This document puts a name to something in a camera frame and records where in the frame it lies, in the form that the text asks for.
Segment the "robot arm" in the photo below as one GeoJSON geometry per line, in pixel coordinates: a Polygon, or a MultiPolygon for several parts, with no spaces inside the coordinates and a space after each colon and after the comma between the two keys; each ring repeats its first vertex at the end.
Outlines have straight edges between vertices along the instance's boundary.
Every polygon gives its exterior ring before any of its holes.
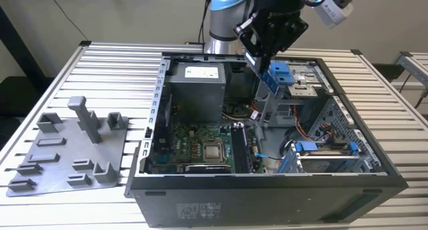
{"type": "Polygon", "coordinates": [[[285,51],[308,29],[301,9],[313,7],[332,28],[354,11],[352,0],[253,0],[247,21],[233,28],[245,46],[245,56],[257,75],[269,68],[271,59],[285,51]]]}

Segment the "blue latch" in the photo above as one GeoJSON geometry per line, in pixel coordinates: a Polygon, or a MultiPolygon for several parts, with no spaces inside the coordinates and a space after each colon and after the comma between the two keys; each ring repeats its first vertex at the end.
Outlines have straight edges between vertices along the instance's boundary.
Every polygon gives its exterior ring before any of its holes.
{"type": "Polygon", "coordinates": [[[289,66],[284,61],[272,61],[271,72],[275,75],[276,81],[280,85],[295,85],[295,77],[291,72],[289,66]]]}
{"type": "Polygon", "coordinates": [[[359,154],[359,146],[354,141],[350,143],[350,149],[351,149],[352,155],[356,156],[359,154]]]}

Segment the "metal table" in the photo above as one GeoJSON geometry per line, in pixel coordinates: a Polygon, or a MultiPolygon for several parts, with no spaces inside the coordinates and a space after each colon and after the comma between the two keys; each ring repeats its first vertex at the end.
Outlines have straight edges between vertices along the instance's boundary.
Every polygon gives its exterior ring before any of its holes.
{"type": "MultiPolygon", "coordinates": [[[[148,229],[133,199],[124,197],[133,153],[145,125],[162,51],[201,52],[193,45],[91,43],[79,46],[46,94],[0,152],[0,226],[11,229],[148,229]],[[70,96],[85,95],[99,117],[121,111],[130,117],[120,186],[108,189],[9,198],[14,169],[38,134],[43,112],[75,117],[70,96]]],[[[327,62],[359,113],[410,188],[351,225],[236,227],[235,229],[402,229],[428,228],[428,123],[363,55],[350,50],[291,49],[285,56],[327,62]]]]}
{"type": "Polygon", "coordinates": [[[428,89],[428,53],[400,52],[396,64],[408,70],[428,89]]]}

